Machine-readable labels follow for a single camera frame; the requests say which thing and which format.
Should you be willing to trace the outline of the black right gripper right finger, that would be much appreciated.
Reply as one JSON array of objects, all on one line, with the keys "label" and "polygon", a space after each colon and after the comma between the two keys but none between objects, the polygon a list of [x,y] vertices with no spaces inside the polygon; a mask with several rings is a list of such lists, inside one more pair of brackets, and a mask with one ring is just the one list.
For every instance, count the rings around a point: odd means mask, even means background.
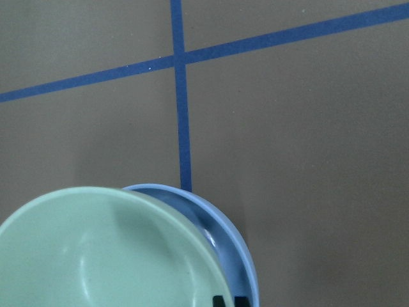
[{"label": "black right gripper right finger", "polygon": [[235,296],[234,304],[235,307],[250,307],[249,298],[246,296]]}]

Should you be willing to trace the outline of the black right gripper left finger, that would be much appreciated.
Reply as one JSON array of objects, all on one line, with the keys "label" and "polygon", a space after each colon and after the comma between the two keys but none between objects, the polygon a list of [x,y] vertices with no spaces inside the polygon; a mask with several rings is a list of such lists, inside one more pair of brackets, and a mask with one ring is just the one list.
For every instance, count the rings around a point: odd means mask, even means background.
[{"label": "black right gripper left finger", "polygon": [[215,295],[212,299],[213,307],[226,307],[225,300],[222,295]]}]

